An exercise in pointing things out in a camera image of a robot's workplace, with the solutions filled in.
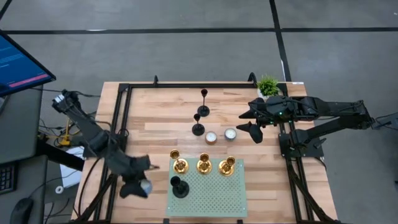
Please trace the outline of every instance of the computer mouse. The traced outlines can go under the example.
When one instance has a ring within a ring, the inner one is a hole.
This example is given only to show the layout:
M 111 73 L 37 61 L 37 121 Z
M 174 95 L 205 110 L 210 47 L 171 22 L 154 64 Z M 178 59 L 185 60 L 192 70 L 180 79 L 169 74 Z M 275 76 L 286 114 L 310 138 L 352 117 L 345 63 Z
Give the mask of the computer mouse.
M 10 224 L 27 224 L 32 207 L 31 198 L 20 199 L 11 213 Z

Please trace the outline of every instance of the green plant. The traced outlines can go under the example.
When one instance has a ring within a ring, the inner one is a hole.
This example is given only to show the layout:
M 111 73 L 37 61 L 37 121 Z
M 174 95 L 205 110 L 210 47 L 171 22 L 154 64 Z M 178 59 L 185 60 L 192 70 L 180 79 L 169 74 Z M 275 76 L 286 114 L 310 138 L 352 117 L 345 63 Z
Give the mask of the green plant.
M 257 87 L 264 96 L 276 96 L 278 95 L 278 80 L 274 77 L 266 75 L 262 77 L 259 82 L 257 82 Z

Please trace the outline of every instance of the white paper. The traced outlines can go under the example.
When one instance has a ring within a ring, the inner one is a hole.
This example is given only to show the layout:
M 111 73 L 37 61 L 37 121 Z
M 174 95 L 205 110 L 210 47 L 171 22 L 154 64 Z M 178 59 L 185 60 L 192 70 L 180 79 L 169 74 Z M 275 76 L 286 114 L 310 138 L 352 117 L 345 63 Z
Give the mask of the white paper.
M 77 156 L 77 157 L 83 159 L 83 150 L 84 150 L 83 146 L 74 147 L 72 149 L 68 149 L 67 153 L 73 154 L 74 156 Z M 76 171 L 75 169 L 69 168 L 62 164 L 60 164 L 60 168 L 61 168 L 61 176 L 62 177 L 66 177 L 66 176 L 70 175 L 66 178 L 62 178 L 62 185 L 64 188 L 71 187 L 80 182 L 81 171 Z

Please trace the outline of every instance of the small potted plant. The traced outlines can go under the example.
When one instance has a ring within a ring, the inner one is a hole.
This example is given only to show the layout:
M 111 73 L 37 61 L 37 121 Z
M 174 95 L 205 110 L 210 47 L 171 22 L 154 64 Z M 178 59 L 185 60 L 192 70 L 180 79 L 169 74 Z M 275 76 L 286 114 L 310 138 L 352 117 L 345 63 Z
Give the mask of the small potted plant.
M 257 82 L 257 93 L 259 97 L 263 99 L 268 99 L 270 96 L 276 96 L 278 95 L 278 80 L 275 79 L 274 77 L 266 75 L 265 77 L 262 77 L 259 82 Z

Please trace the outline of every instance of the white pot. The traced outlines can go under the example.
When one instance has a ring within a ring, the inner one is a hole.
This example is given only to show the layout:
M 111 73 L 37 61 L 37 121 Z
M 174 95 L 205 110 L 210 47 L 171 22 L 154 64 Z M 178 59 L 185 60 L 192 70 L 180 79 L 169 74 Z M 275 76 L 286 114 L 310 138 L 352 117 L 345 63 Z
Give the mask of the white pot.
M 264 95 L 261 93 L 260 89 L 257 89 L 257 94 L 259 95 L 260 98 L 263 98 L 263 99 L 265 99 L 265 100 L 268 99 L 268 97 L 269 97 L 269 96 L 264 96 Z

